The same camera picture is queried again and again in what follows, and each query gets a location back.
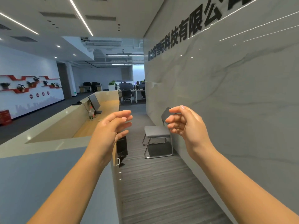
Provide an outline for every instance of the red fire extinguisher box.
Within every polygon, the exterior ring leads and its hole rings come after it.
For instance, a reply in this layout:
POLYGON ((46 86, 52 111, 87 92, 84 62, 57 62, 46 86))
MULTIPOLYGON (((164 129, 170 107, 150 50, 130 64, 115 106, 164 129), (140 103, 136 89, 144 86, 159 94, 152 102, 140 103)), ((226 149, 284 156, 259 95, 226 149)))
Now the red fire extinguisher box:
POLYGON ((11 123, 12 120, 9 110, 0 110, 0 125, 5 126, 11 123))

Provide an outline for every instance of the white planter box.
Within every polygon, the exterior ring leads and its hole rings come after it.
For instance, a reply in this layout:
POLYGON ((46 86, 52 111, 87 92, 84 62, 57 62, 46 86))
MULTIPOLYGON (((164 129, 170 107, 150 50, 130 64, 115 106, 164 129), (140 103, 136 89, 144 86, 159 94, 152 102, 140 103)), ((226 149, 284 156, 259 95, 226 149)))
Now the white planter box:
POLYGON ((108 89, 109 89, 109 91, 113 91, 113 90, 115 90, 115 85, 108 85, 108 89))

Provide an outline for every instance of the white pillar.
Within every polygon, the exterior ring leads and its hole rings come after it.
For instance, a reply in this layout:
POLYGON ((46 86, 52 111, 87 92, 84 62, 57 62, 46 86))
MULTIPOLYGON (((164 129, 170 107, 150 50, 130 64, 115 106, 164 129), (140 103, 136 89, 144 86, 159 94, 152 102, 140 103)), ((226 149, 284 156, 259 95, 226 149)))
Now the white pillar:
POLYGON ((72 96, 75 97, 77 96, 76 92, 76 86, 75 86, 75 80, 74 80, 74 75, 73 75, 73 69, 72 69, 72 64, 68 61, 65 63, 66 65, 66 70, 68 72, 68 78, 69 78, 69 85, 71 89, 72 96))

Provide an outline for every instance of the cabinet handle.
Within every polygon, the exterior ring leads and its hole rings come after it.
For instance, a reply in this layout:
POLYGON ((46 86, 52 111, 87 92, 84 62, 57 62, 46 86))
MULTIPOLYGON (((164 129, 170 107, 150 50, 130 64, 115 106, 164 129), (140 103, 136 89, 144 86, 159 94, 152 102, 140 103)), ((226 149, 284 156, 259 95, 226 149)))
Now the cabinet handle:
POLYGON ((116 164, 116 166, 119 166, 121 164, 121 160, 119 158, 117 158, 118 160, 118 164, 116 164))

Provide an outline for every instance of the wall sign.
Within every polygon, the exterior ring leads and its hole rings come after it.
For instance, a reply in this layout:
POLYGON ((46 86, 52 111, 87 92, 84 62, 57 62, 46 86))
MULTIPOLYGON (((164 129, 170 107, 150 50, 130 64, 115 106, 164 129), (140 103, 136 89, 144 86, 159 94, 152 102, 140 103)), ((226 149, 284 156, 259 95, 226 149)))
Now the wall sign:
MULTIPOLYGON (((252 0, 228 0, 228 10, 232 9, 235 4, 242 1, 242 5, 248 4, 252 0)), ((206 19, 204 21, 204 27, 207 27, 215 20, 220 20, 222 18, 222 13, 218 9, 216 5, 216 0, 208 0, 205 9, 203 10, 203 4, 198 6, 186 19, 183 19, 179 26, 175 26, 174 29, 166 34, 166 36, 157 43, 150 51, 148 51, 148 61, 156 58, 157 56, 167 51, 167 49, 171 49, 178 42, 182 42, 187 39, 187 37, 191 37, 195 35, 198 31, 203 29, 203 13, 206 15, 206 19)))

